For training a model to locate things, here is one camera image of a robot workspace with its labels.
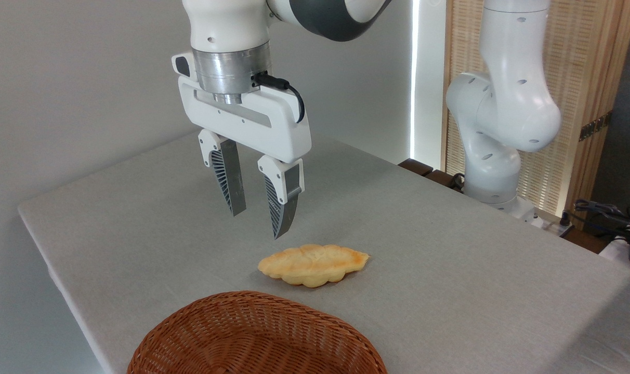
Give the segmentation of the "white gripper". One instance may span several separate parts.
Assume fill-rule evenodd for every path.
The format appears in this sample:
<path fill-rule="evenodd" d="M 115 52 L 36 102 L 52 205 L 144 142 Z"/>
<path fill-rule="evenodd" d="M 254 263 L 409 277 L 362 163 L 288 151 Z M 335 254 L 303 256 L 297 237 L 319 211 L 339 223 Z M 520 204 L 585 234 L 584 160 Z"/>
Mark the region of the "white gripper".
<path fill-rule="evenodd" d="M 172 66 L 179 74 L 180 97 L 188 119 L 204 128 L 198 139 L 205 166 L 215 173 L 232 215 L 246 210 L 236 142 L 266 154 L 258 160 L 258 168 L 264 175 L 273 237 L 279 238 L 289 231 L 298 196 L 305 191 L 303 160 L 299 158 L 312 148 L 307 117 L 297 123 L 297 97 L 260 86 L 242 93 L 241 103 L 227 104 L 201 88 L 191 52 L 172 56 Z"/>

